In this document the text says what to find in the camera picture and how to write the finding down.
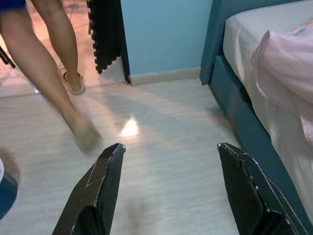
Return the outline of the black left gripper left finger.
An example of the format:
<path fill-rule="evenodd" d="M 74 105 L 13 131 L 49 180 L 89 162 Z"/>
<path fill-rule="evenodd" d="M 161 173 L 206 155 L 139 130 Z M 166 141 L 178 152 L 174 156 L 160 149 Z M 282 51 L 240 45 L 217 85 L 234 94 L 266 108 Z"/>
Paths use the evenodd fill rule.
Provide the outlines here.
<path fill-rule="evenodd" d="M 104 149 L 73 188 L 58 220 L 58 234 L 110 234 L 125 152 L 120 143 Z"/>

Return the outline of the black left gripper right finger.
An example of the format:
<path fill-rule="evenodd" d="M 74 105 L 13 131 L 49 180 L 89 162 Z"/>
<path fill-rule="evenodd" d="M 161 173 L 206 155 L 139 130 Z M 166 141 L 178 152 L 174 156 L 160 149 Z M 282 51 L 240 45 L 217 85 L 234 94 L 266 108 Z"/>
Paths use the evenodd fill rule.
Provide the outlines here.
<path fill-rule="evenodd" d="M 241 235 L 306 235 L 281 190 L 245 151 L 219 143 L 228 201 Z"/>

